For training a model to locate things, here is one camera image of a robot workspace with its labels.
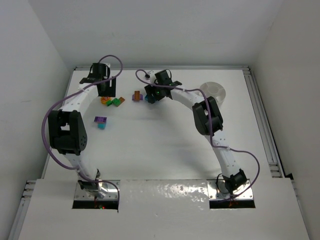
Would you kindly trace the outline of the brown lego tile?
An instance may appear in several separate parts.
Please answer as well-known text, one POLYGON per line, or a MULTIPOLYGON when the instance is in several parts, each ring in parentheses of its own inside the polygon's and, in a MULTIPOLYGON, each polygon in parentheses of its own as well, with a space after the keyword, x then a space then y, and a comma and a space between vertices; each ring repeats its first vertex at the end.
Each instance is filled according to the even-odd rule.
POLYGON ((125 101, 125 99, 123 97, 119 97, 118 99, 119 99, 121 104, 125 101))

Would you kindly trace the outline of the brown and purple lego stack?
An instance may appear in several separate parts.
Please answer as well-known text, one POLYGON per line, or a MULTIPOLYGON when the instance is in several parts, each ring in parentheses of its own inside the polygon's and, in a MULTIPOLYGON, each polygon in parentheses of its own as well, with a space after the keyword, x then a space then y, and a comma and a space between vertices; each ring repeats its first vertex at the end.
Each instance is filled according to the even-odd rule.
POLYGON ((135 90, 134 94, 132 95, 132 101, 139 102, 143 100, 143 95, 140 93, 139 90, 135 90))

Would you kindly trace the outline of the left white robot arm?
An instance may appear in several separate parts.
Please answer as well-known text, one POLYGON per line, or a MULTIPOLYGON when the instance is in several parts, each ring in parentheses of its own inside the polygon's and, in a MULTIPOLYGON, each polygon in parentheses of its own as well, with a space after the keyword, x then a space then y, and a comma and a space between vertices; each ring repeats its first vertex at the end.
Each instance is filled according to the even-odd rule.
POLYGON ((48 126, 48 149, 55 149, 70 163, 69 170, 78 175, 78 184, 83 191, 96 199, 103 199, 110 189, 119 188, 110 181, 100 179, 100 172, 93 167, 85 149, 88 136, 83 115, 97 97, 115 97, 116 77, 111 76, 110 65, 93 63, 87 77, 78 85, 78 92, 65 97, 60 108, 54 106, 46 113, 42 125, 48 126))

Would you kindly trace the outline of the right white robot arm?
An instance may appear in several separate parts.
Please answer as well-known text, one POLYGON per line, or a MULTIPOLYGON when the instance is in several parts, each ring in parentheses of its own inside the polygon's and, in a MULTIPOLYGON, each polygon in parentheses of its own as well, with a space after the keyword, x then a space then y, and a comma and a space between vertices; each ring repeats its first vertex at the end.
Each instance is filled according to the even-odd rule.
POLYGON ((221 168, 224 187, 230 197, 247 182, 245 172, 237 164, 223 133, 223 118, 214 97, 206 97, 200 89, 186 89, 173 81, 166 70, 144 73, 147 101, 154 104, 164 98, 177 101, 192 111, 200 135, 210 143, 221 168))

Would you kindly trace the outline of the white round divided container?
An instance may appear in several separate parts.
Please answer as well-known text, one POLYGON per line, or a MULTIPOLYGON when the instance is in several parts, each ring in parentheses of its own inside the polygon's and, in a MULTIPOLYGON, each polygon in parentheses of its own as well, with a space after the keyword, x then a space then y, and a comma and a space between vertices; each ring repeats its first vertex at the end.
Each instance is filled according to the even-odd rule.
POLYGON ((200 87, 207 97, 214 97, 219 107, 222 106, 226 98, 225 88, 217 82, 205 82, 200 87))

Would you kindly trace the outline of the purple lego plate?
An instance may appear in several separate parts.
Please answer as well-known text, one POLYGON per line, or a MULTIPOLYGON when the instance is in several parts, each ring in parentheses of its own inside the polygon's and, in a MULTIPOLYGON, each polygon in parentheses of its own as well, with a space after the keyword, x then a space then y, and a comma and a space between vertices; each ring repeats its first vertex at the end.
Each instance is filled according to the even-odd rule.
POLYGON ((94 122, 98 124, 105 124, 107 122, 107 117, 104 116, 96 116, 94 118, 94 122))

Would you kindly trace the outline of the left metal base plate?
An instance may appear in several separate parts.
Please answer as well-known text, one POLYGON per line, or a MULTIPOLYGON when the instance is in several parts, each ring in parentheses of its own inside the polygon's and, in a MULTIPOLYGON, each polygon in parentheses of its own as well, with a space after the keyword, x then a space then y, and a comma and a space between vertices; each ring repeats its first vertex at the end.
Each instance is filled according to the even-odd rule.
POLYGON ((120 190, 120 181, 111 180, 111 183, 100 182, 93 183, 79 180, 74 193, 74 200, 118 200, 118 190, 120 190))

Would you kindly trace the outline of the green lego brick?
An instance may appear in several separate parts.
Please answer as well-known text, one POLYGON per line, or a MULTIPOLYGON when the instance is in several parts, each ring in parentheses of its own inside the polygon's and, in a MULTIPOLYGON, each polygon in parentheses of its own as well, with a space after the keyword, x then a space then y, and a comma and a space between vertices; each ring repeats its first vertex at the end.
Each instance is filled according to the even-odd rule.
POLYGON ((113 98, 113 99, 108 99, 106 102, 106 105, 109 107, 111 105, 114 105, 116 107, 120 106, 122 104, 122 101, 119 98, 113 98))

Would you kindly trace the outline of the orange round lego piece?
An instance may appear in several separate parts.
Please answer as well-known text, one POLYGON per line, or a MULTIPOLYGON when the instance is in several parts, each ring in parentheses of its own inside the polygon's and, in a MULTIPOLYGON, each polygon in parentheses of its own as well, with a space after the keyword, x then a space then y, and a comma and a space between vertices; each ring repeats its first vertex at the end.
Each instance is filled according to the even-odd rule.
POLYGON ((101 97, 100 98, 100 102, 103 104, 103 105, 106 105, 106 106, 110 106, 112 105, 112 98, 111 97, 101 97))

